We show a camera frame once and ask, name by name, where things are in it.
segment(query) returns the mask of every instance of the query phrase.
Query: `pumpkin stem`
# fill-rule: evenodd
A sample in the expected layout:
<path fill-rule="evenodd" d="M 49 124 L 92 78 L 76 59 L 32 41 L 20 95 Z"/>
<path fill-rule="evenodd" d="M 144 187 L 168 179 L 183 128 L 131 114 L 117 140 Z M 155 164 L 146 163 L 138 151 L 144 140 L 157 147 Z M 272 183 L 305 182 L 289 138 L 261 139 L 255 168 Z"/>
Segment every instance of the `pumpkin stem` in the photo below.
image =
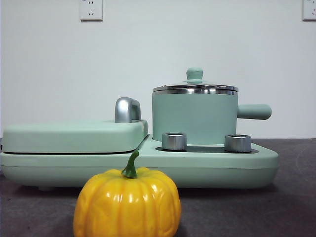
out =
<path fill-rule="evenodd" d="M 137 173 L 134 165 L 134 161 L 136 157 L 139 156 L 138 150 L 134 151 L 131 155 L 130 158 L 128 159 L 127 166 L 125 167 L 124 170 L 122 170 L 122 175 L 126 178 L 131 178 L 131 179 L 136 179 L 137 178 Z"/>

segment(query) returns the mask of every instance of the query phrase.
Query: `yellow pumpkin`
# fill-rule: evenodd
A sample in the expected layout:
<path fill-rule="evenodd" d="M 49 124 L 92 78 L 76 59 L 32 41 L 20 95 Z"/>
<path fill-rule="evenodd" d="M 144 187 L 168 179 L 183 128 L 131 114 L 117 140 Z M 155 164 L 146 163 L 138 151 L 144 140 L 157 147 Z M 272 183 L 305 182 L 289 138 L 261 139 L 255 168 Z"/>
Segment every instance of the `yellow pumpkin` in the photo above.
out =
<path fill-rule="evenodd" d="M 75 237 L 172 237 L 181 216 L 174 182 L 158 170 L 126 168 L 93 176 L 79 194 Z"/>

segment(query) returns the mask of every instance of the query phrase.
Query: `lid knob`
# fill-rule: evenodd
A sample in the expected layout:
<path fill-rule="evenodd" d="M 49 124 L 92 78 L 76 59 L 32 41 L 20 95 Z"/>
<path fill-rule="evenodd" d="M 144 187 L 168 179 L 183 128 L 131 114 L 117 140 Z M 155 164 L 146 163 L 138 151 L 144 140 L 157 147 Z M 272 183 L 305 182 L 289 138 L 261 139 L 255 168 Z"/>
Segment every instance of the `lid knob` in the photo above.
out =
<path fill-rule="evenodd" d="M 187 70 L 187 79 L 188 80 L 202 80 L 203 70 L 202 68 L 189 68 Z"/>

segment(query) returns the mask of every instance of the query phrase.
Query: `sandwich maker lid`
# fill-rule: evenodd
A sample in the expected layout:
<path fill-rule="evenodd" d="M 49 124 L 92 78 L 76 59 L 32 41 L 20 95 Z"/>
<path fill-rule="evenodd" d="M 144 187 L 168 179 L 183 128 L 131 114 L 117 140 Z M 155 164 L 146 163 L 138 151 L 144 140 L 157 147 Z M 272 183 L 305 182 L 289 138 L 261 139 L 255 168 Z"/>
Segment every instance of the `sandwich maker lid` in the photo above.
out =
<path fill-rule="evenodd" d="M 145 120 L 12 125 L 3 132 L 2 150 L 6 153 L 118 153 L 136 149 L 147 134 Z"/>

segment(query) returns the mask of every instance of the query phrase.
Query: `stainless steel rim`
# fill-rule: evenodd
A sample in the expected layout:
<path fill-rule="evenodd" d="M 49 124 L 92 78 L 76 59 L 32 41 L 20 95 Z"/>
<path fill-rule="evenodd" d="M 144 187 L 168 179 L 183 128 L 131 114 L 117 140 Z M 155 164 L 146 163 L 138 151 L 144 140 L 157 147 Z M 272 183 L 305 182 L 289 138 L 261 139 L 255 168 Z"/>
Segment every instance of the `stainless steel rim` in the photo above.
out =
<path fill-rule="evenodd" d="M 238 95 L 238 92 L 233 90 L 220 90 L 220 89 L 175 89 L 175 90 L 158 90 L 154 91 L 153 95 L 161 94 L 221 94 L 221 95 Z"/>
<path fill-rule="evenodd" d="M 230 85 L 203 85 L 203 84 L 187 84 L 187 85 L 164 85 L 156 87 L 153 89 L 153 92 L 162 91 L 162 90 L 186 90 L 186 89 L 215 89 L 215 90 L 231 90 L 238 92 L 238 88 Z"/>

